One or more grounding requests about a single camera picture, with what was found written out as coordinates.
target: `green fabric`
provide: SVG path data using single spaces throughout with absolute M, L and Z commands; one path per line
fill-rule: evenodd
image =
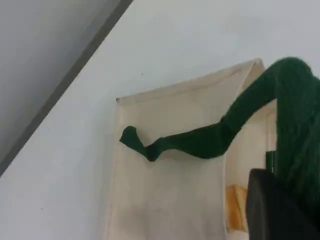
M 277 99 L 274 174 L 284 182 L 300 209 L 320 226 L 320 81 L 298 58 L 284 58 L 270 66 L 218 123 L 162 137 L 146 147 L 136 128 L 128 126 L 120 141 L 151 162 L 169 149 L 211 159 L 225 153 L 254 112 L 274 99 Z

